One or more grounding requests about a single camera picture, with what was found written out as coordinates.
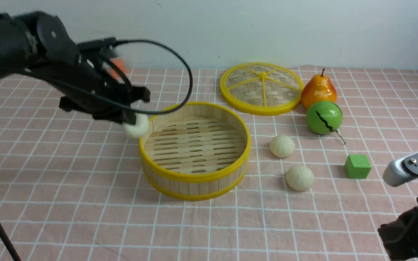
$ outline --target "white wall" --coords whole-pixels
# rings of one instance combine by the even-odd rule
[[[58,15],[71,37],[149,38],[191,67],[264,61],[418,69],[418,0],[0,0],[11,15]],[[179,66],[156,47],[121,52],[136,66]]]

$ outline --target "yellow rim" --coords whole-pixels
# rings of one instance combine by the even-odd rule
[[[144,175],[146,176],[146,179],[148,180],[148,182],[159,192],[161,192],[162,194],[166,194],[169,197],[173,197],[176,199],[180,199],[180,200],[188,200],[188,201],[200,201],[200,200],[208,200],[208,199],[213,199],[216,197],[220,197],[221,195],[229,192],[230,190],[232,190],[234,187],[236,187],[239,182],[241,182],[241,180],[244,178],[244,175],[246,174],[247,171],[247,167],[244,169],[243,173],[239,176],[239,178],[237,180],[235,180],[235,182],[233,182],[229,187],[224,188],[223,190],[219,190],[216,193],[212,193],[212,194],[207,194],[207,195],[183,195],[183,194],[178,194],[175,192],[171,192],[168,190],[163,189],[162,187],[158,186],[149,176],[146,172],[144,172]]]
[[[244,130],[247,134],[246,148],[244,149],[244,152],[242,153],[242,155],[234,163],[232,163],[232,165],[226,167],[225,169],[218,170],[216,172],[202,174],[202,175],[181,174],[181,173],[173,172],[173,171],[170,171],[170,170],[166,170],[163,167],[157,165],[146,154],[146,151],[144,150],[143,139],[141,138],[139,140],[139,147],[140,147],[141,159],[144,161],[143,164],[147,164],[151,168],[151,170],[153,170],[156,173],[159,173],[159,175],[161,175],[162,177],[166,177],[168,179],[176,180],[176,181],[180,181],[180,182],[191,182],[191,183],[211,182],[211,181],[223,178],[226,175],[230,175],[235,169],[237,169],[244,162],[246,162],[248,160],[248,157],[249,157],[249,151],[251,149],[251,137],[249,135],[249,130],[247,129],[246,124],[244,124],[244,121],[237,114],[235,114],[234,112],[228,110],[227,108],[225,108],[223,106],[220,106],[220,105],[217,105],[217,104],[206,103],[206,102],[188,102],[185,106],[191,106],[191,105],[213,106],[213,107],[222,109],[224,111],[227,111],[228,113],[232,114],[235,118],[237,118],[237,120],[239,120],[241,122],[241,124],[242,124],[242,126],[243,126],[243,128],[244,128]],[[149,119],[149,121],[152,122],[153,119],[155,119],[156,117],[157,117],[157,115],[151,117]]]
[[[269,66],[269,67],[273,67],[275,69],[270,70],[269,72],[267,72],[267,76],[272,73],[273,71],[276,70],[282,70],[282,71],[286,71],[289,74],[291,74],[295,80],[298,82],[299,84],[299,90],[298,90],[298,95],[292,100],[289,101],[286,104],[282,104],[279,106],[265,106],[266,105],[266,99],[265,99],[265,82],[264,82],[264,78],[262,78],[262,91],[264,92],[264,107],[260,107],[260,106],[255,106],[252,104],[248,104],[246,102],[242,102],[239,99],[235,98],[231,93],[230,93],[230,89],[235,87],[232,86],[230,88],[227,88],[227,86],[225,85],[225,82],[227,80],[227,77],[236,69],[244,69],[246,71],[250,71],[251,73],[254,73],[256,75],[258,75],[258,77],[255,77],[251,80],[247,80],[244,81],[242,83],[237,84],[241,85],[244,84],[248,81],[252,81],[254,79],[259,79],[260,75],[259,73],[256,73],[255,71],[251,71],[247,68],[243,68],[244,66],[250,66],[250,65],[262,65],[262,66]],[[272,78],[267,77],[268,80],[273,81],[275,83],[281,84],[287,88],[290,89],[294,89],[296,90],[296,88],[292,88],[291,86],[281,83],[279,81],[276,81]],[[249,113],[249,114],[254,114],[254,115],[260,115],[260,116],[273,116],[273,115],[280,115],[280,114],[284,114],[287,113],[289,111],[292,111],[293,109],[295,109],[296,106],[298,106],[300,104],[301,101],[301,92],[304,89],[304,83],[302,82],[301,78],[299,76],[297,76],[296,73],[292,72],[291,70],[287,69],[287,68],[283,68],[282,66],[278,66],[278,65],[274,65],[274,64],[269,64],[269,63],[246,63],[246,64],[241,64],[238,66],[234,66],[233,68],[229,69],[228,71],[226,71],[224,73],[224,75],[222,76],[222,78],[220,79],[220,90],[222,93],[222,97],[225,99],[225,101],[230,104],[231,106],[233,106],[235,109],[242,111],[244,113]]]

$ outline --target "grid pattern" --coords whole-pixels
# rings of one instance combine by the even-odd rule
[[[305,81],[321,67],[291,68]],[[223,104],[224,70],[194,71],[192,101]],[[253,136],[250,166],[236,189],[214,200],[182,202],[144,179],[136,140],[121,126],[58,107],[46,83],[0,81],[0,219],[25,261],[380,261],[376,229],[416,205],[418,180],[391,188],[386,165],[418,150],[418,71],[326,68],[344,115],[337,136],[318,137],[302,106],[258,117],[240,113]],[[139,69],[131,81],[152,93],[142,109],[183,100],[182,70]],[[276,135],[297,151],[279,160]],[[349,180],[348,154],[367,154],[366,180]],[[316,176],[296,193],[283,173],[304,164]],[[10,256],[0,242],[0,261]]]

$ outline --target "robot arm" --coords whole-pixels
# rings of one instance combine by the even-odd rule
[[[383,173],[387,185],[398,187],[418,178],[418,152],[393,160]],[[378,229],[390,260],[418,258],[418,206]]]
[[[14,69],[28,70],[38,79],[58,83],[47,81],[64,94],[60,99],[61,109],[90,114],[95,120],[135,125],[136,114],[127,108],[139,100],[148,103],[151,94],[144,86],[132,86],[109,60],[115,55],[114,48],[124,43],[105,38],[76,44],[57,16],[43,12],[15,17],[0,14],[0,79]],[[122,83],[108,73],[104,63],[121,76]],[[189,74],[188,98],[192,86]]]

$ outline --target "green ball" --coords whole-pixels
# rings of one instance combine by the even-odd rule
[[[309,129],[320,135],[337,131],[343,122],[343,113],[337,104],[320,101],[307,110],[306,122]]]

